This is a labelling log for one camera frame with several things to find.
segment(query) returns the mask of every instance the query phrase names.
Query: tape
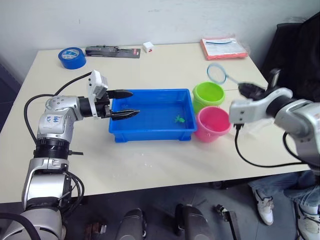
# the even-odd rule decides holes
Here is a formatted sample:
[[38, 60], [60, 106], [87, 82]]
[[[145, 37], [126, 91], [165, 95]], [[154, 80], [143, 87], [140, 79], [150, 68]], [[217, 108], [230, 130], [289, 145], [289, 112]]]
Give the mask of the tape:
[[66, 69], [79, 69], [86, 64], [85, 55], [78, 47], [63, 49], [59, 52], [58, 58]]

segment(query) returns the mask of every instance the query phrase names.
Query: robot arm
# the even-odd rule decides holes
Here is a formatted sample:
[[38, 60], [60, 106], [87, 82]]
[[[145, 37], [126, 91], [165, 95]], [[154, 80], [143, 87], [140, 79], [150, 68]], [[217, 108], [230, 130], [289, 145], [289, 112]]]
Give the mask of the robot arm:
[[[85, 117], [121, 120], [139, 113], [134, 109], [112, 112], [109, 109], [110, 99], [127, 98], [133, 94], [126, 90], [107, 89], [106, 78], [94, 70], [88, 81], [88, 98], [57, 95], [45, 104], [45, 112], [39, 120], [34, 156], [22, 191], [25, 211], [21, 214], [32, 223], [42, 240], [64, 239], [62, 215], [71, 213], [75, 208], [71, 204], [72, 180], [78, 193], [84, 194], [82, 182], [68, 172], [68, 156], [81, 154], [69, 150], [74, 123]], [[29, 235], [24, 226], [12, 222], [2, 239], [26, 240]]]
[[287, 88], [264, 90], [250, 83], [240, 83], [238, 88], [248, 99], [232, 102], [230, 122], [243, 125], [274, 118], [274, 123], [294, 139], [298, 157], [320, 175], [320, 103], [296, 100]]

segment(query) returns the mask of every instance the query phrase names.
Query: pink bucket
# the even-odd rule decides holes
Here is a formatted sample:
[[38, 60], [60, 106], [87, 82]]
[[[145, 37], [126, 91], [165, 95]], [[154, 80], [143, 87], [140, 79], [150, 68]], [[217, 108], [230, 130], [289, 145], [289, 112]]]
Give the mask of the pink bucket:
[[198, 130], [194, 133], [202, 142], [210, 143], [227, 134], [231, 128], [229, 114], [216, 106], [207, 106], [196, 115]]

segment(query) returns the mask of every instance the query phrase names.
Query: green bucket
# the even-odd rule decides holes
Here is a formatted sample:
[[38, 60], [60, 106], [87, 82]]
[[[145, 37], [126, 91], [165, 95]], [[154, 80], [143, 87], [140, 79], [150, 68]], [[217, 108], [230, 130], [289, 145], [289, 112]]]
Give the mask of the green bucket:
[[199, 83], [193, 91], [193, 109], [197, 114], [207, 106], [219, 106], [225, 99], [225, 91], [221, 86], [211, 81]]

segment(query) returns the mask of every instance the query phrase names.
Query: white table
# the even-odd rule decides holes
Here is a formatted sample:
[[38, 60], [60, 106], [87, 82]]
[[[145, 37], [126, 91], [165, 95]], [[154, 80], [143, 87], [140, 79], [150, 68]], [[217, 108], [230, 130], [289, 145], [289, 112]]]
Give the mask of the white table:
[[[58, 60], [59, 50], [39, 51], [21, 87], [0, 134], [0, 203], [19, 202], [29, 160], [35, 145], [26, 128], [23, 108], [32, 96], [54, 93], [64, 83], [96, 69], [108, 78], [109, 89], [170, 89], [193, 87], [208, 81], [200, 44], [158, 45], [140, 59], [87, 57], [84, 67], [68, 70]], [[227, 73], [242, 82], [262, 87], [267, 83], [252, 62], [245, 59], [216, 61]], [[227, 81], [221, 107], [240, 99], [237, 85]], [[86, 79], [69, 86], [64, 95], [87, 96]], [[34, 132], [47, 99], [37, 99], [28, 111]], [[229, 133], [213, 143], [178, 140], [115, 143], [108, 133], [108, 119], [85, 118], [74, 125], [70, 149], [84, 152], [72, 155], [69, 170], [82, 179], [85, 195], [113, 193], [155, 187], [249, 178], [308, 169], [305, 165], [259, 168], [240, 159], [234, 137]], [[250, 161], [271, 165], [296, 161], [282, 144], [283, 131], [269, 125], [255, 135], [239, 139], [242, 154]]]

